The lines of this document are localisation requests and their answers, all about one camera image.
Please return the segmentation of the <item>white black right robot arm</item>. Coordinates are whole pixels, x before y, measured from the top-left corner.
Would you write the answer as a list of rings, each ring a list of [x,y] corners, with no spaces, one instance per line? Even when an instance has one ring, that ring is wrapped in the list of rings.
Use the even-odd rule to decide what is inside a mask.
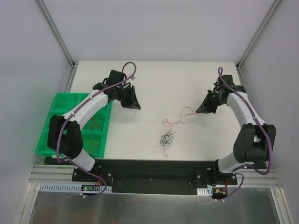
[[[221,184],[241,168],[253,168],[261,175],[267,175],[273,165],[273,146],[276,137],[274,125],[268,125],[248,99],[242,85],[236,85],[231,75],[219,74],[213,90],[209,90],[196,113],[216,113],[221,105],[233,111],[240,125],[240,131],[233,145],[233,152],[216,161],[216,169],[210,172],[211,181]]]

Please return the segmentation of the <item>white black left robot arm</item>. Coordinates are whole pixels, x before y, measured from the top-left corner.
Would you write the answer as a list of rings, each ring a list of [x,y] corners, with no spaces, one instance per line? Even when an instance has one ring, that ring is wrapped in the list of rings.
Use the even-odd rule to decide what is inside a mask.
[[[127,109],[140,110],[135,87],[127,81],[133,76],[111,70],[109,77],[97,83],[92,92],[75,108],[64,115],[53,115],[49,123],[47,146],[56,151],[57,156],[65,156],[83,169],[83,177],[93,182],[99,176],[95,159],[83,147],[82,129],[100,109],[111,101],[120,101]]]

